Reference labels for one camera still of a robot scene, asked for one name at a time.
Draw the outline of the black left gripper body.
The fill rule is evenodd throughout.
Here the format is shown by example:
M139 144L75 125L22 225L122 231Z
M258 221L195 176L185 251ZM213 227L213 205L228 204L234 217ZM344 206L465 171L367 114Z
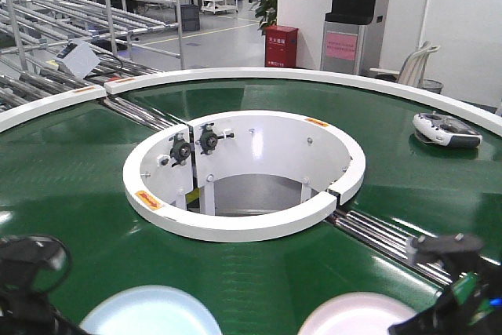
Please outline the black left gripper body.
M69 275L71 252L51 235L1 237L1 333L86 334L50 303L49 293ZM45 289L34 288L42 269L65 269L60 279Z

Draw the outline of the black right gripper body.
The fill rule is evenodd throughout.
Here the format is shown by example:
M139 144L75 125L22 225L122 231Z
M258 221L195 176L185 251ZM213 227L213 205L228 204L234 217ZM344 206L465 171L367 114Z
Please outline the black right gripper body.
M500 334L501 266L484 260L483 242L458 233L409 238L406 253L413 264L440 261L452 283L436 302L411 319L387 329L389 334Z

